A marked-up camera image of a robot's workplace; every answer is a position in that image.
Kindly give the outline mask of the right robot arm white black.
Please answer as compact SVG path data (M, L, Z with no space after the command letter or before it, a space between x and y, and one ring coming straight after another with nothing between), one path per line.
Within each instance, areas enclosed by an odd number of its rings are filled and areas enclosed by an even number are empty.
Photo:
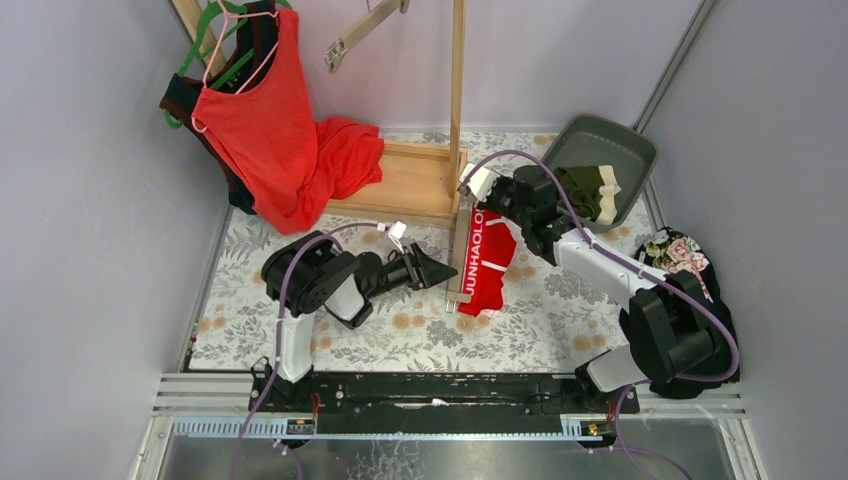
M720 298L690 270L666 272L602 242L583 225L550 169L524 166L510 177L494 174L474 194L479 207L519 228L531 252L578 274L620 306L626 345L575 372L590 392L737 380L739 348Z

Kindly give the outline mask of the olive green underwear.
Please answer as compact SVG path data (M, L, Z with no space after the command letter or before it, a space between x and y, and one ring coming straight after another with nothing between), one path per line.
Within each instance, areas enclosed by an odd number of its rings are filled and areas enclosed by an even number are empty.
M556 168L554 174L579 217L601 225L614 222L622 189L611 165Z

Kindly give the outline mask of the red underwear with white lettering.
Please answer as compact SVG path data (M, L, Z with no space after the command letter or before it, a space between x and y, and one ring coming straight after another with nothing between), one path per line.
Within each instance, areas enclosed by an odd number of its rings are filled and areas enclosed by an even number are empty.
M477 316L503 307L503 277L515 250L516 240L509 221L494 212L474 207L462 281L462 292L470 299L459 304L459 312Z

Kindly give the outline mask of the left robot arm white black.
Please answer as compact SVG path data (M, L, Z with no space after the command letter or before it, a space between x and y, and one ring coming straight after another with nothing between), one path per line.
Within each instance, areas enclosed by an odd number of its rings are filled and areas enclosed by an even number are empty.
M374 252L354 255L324 232L309 233L273 253L261 270L266 294L280 306L272 371L297 383L313 369L310 342L317 311L356 329L373 312L373 299L401 288L429 289L457 275L456 268L416 243L382 258Z

